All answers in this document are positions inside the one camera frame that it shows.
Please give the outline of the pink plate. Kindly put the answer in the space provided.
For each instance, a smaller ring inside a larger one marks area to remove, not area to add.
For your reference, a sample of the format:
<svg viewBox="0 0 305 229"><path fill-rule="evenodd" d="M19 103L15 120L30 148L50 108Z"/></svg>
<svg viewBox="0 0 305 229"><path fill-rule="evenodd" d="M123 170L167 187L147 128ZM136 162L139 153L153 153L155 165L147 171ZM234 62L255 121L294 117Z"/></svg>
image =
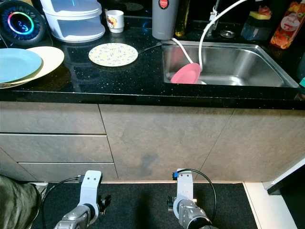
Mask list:
<svg viewBox="0 0 305 229"><path fill-rule="evenodd" d="M198 63L189 63L178 70L171 78L171 83L195 84L200 78L201 66Z"/></svg>

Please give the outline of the lemon print plate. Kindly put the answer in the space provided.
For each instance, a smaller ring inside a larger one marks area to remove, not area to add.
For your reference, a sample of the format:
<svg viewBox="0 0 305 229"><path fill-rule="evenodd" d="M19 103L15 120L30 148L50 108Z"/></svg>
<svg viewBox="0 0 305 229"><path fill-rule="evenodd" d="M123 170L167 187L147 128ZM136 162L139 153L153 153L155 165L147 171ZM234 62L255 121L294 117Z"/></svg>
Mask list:
<svg viewBox="0 0 305 229"><path fill-rule="evenodd" d="M122 67L133 63L139 53L135 48L124 43L100 44L89 51L89 59L103 67Z"/></svg>

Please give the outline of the black floor mat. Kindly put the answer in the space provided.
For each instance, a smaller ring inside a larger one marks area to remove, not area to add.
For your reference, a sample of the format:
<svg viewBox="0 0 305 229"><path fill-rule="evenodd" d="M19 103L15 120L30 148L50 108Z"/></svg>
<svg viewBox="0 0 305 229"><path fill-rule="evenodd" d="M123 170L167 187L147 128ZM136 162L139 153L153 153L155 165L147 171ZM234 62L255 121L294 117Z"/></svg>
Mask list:
<svg viewBox="0 0 305 229"><path fill-rule="evenodd" d="M250 202L241 183L215 183L217 205L209 183L194 184L197 205L207 216L216 212L213 224L219 229L258 229ZM79 183L54 189L44 204L44 224L53 227L79 203ZM166 203L176 195L176 183L102 184L98 192L111 195L105 215L89 229L183 229Z"/></svg>

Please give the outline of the grey stone-look cabinet door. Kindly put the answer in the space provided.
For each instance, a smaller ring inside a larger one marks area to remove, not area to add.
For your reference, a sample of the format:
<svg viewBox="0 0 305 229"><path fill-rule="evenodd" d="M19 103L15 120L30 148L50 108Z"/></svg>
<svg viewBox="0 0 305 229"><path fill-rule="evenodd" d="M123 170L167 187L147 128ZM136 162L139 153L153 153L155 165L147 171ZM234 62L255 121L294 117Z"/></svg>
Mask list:
<svg viewBox="0 0 305 229"><path fill-rule="evenodd" d="M202 168L233 113L227 108L101 104L123 181L169 180L179 168Z"/></svg>
<svg viewBox="0 0 305 229"><path fill-rule="evenodd" d="M271 181L305 158L305 111L236 109L201 171L214 181Z"/></svg>

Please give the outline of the person leg green trousers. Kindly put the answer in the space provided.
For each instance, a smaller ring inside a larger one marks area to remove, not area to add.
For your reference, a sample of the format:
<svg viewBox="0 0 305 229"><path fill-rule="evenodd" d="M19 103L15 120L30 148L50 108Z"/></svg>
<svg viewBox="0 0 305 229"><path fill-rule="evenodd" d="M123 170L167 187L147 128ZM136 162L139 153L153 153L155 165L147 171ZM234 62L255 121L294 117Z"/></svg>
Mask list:
<svg viewBox="0 0 305 229"><path fill-rule="evenodd" d="M20 184L1 175L0 229L31 229L46 190L46 186Z"/></svg>

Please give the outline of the thin white tube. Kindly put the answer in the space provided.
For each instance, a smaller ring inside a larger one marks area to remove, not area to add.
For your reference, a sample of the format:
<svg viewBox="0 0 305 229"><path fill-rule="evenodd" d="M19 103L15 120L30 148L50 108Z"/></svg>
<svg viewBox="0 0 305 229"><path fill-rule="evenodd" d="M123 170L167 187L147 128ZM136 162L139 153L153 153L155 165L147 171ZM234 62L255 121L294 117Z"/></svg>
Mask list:
<svg viewBox="0 0 305 229"><path fill-rule="evenodd" d="M183 44L181 44L181 42L180 42L178 39L176 39L176 38L172 38L172 41L173 41L174 43L176 43L176 44L181 48L181 50L182 50L184 56L187 58L187 60L189 61L189 63L193 63L193 61L192 61L190 55L188 54L188 52L187 52L186 49L184 48Z"/></svg>

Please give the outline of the cream plate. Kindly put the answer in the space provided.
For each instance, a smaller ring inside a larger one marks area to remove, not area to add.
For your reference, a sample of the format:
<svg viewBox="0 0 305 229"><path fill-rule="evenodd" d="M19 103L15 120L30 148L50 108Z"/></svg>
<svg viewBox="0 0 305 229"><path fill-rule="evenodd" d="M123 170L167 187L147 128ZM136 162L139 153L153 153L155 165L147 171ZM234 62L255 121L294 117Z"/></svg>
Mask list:
<svg viewBox="0 0 305 229"><path fill-rule="evenodd" d="M28 48L31 52L38 54L42 58L41 67L34 72L22 79L18 79L16 81L8 82L8 83L0 83L1 89L8 89L10 87L16 87L22 85L24 83L31 82L35 79L39 79L43 76L46 76L57 69L64 60L64 54L59 48L51 47L51 46L40 46Z"/></svg>

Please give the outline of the clear plastic utensil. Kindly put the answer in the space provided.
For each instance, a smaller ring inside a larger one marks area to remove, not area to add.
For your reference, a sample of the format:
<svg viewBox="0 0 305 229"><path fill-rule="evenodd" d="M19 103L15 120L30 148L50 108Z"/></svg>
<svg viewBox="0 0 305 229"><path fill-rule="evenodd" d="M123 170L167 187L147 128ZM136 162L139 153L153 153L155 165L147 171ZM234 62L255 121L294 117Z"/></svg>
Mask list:
<svg viewBox="0 0 305 229"><path fill-rule="evenodd" d="M151 47L144 48L143 50L140 50L140 51L139 51L139 54L141 54L142 52L146 52L146 51L148 51L148 50L150 50L150 49L153 49L153 48L156 48L156 47L159 47L159 46L163 46L163 45L165 45L165 43L161 43L161 42L156 43L155 45L153 45L153 46L151 46Z"/></svg>

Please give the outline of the stainless steel sink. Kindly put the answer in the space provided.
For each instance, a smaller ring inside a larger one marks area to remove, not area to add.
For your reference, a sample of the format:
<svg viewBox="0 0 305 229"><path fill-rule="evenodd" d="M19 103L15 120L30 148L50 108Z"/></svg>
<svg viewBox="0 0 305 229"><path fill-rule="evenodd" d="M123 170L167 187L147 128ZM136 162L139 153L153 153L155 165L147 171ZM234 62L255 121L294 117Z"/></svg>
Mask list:
<svg viewBox="0 0 305 229"><path fill-rule="evenodd" d="M198 62L199 43L180 42L192 61ZM174 74L189 61L176 43L171 40L163 43L166 44L162 46L164 81L170 83ZM202 57L204 67L197 84L299 87L257 44L204 42Z"/></svg>

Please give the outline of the light blue plate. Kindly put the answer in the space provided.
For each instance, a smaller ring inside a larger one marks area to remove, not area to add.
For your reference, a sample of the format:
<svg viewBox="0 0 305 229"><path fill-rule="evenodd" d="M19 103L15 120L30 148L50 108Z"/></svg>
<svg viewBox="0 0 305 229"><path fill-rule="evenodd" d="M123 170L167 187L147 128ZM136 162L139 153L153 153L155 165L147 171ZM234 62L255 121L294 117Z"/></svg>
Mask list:
<svg viewBox="0 0 305 229"><path fill-rule="evenodd" d="M42 58L29 50L17 48L0 49L0 83L22 79L36 72Z"/></svg>

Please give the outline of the white stacked plastic container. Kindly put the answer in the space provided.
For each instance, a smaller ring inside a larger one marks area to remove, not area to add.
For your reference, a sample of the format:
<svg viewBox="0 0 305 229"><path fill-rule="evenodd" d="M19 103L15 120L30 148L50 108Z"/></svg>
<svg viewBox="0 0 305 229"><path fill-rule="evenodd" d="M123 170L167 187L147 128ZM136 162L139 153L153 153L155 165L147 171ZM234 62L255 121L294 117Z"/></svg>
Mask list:
<svg viewBox="0 0 305 229"><path fill-rule="evenodd" d="M97 0L40 0L53 36L65 43L85 43L105 34Z"/></svg>

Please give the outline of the round metal sink cap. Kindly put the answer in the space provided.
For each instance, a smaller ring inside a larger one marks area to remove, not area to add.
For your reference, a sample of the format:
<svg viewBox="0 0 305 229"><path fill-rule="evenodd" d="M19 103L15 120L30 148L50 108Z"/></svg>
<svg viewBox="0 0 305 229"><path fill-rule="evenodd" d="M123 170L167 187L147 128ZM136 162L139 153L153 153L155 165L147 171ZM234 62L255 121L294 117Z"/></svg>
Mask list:
<svg viewBox="0 0 305 229"><path fill-rule="evenodd" d="M229 30L222 30L219 32L219 35L225 39L233 39L237 36L237 33Z"/></svg>

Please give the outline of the grey thermos red logo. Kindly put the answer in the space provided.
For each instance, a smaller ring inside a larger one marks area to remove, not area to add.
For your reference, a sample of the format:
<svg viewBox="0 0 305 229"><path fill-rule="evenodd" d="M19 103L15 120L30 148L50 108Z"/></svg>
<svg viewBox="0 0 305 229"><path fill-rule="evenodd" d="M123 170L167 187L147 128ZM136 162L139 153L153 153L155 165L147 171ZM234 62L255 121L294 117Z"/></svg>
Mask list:
<svg viewBox="0 0 305 229"><path fill-rule="evenodd" d="M152 0L152 36L159 40L174 37L180 0Z"/></svg>

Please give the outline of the white printed cup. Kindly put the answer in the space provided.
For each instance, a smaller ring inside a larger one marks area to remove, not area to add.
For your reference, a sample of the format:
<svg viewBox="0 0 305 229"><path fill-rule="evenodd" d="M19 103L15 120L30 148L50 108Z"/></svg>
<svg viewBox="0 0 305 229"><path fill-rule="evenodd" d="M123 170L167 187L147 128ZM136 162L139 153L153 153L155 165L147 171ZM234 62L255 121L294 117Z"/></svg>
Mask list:
<svg viewBox="0 0 305 229"><path fill-rule="evenodd" d="M107 25L112 33L121 33L124 30L124 12L121 10L105 11Z"/></svg>

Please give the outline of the olive oil glass bottle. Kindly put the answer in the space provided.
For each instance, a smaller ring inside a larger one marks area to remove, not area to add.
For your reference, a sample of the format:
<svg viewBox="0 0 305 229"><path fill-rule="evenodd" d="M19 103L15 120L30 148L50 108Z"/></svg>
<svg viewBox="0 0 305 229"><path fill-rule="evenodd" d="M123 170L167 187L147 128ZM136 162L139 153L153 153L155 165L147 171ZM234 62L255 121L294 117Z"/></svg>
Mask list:
<svg viewBox="0 0 305 229"><path fill-rule="evenodd" d="M189 17L189 7L191 0L179 0L177 8L176 24L174 28L174 34L177 37L183 37L186 33L186 26Z"/></svg>

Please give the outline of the chrome faucet pipe white tag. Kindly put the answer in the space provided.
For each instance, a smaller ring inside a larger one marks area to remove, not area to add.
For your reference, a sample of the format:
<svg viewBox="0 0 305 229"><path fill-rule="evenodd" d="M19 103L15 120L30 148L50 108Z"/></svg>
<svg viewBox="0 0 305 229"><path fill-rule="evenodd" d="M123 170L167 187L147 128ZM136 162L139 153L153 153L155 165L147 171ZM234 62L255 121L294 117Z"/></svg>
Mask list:
<svg viewBox="0 0 305 229"><path fill-rule="evenodd" d="M218 17L218 6L220 4L220 0L216 0L213 8L212 8L212 11L211 11L211 15L210 15L210 24L211 24L211 27L210 29L208 30L209 32L212 32L214 29L216 29L216 26L218 24L218 21L217 21L217 17Z"/></svg>

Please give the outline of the dark translucent sponge holder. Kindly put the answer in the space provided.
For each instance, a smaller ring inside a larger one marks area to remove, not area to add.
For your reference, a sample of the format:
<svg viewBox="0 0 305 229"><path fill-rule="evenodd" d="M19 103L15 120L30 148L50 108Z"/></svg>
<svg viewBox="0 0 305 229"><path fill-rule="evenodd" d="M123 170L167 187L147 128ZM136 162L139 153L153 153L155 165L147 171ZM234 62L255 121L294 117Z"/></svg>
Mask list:
<svg viewBox="0 0 305 229"><path fill-rule="evenodd" d="M248 17L241 32L246 40L266 40L273 32L272 20Z"/></svg>

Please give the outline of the grey round lid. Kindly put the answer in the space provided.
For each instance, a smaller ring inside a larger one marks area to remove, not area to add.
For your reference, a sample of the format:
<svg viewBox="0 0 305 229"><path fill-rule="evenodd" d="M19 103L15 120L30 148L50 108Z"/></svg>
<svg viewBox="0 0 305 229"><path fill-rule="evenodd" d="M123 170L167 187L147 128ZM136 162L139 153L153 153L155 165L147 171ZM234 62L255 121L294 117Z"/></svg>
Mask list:
<svg viewBox="0 0 305 229"><path fill-rule="evenodd" d="M127 11L142 11L144 6L135 2L124 2L123 3Z"/></svg>

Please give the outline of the yellow sponge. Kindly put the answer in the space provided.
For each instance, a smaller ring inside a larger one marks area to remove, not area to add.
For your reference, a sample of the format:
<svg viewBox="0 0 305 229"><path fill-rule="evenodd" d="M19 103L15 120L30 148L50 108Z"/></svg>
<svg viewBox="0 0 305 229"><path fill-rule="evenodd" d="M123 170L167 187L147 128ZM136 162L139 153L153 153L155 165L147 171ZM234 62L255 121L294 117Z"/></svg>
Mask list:
<svg viewBox="0 0 305 229"><path fill-rule="evenodd" d="M256 19L256 20L269 20L272 16L272 13L270 11L251 11L250 17Z"/></svg>

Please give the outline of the red scrub pad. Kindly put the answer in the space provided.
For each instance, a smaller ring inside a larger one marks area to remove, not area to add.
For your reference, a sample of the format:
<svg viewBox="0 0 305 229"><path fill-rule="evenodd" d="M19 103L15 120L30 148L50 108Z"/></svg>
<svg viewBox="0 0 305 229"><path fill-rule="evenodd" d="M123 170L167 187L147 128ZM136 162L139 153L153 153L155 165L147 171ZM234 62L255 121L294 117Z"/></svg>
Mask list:
<svg viewBox="0 0 305 229"><path fill-rule="evenodd" d="M259 6L257 13L259 15L265 15L266 17L271 17L272 11L269 9L268 6Z"/></svg>

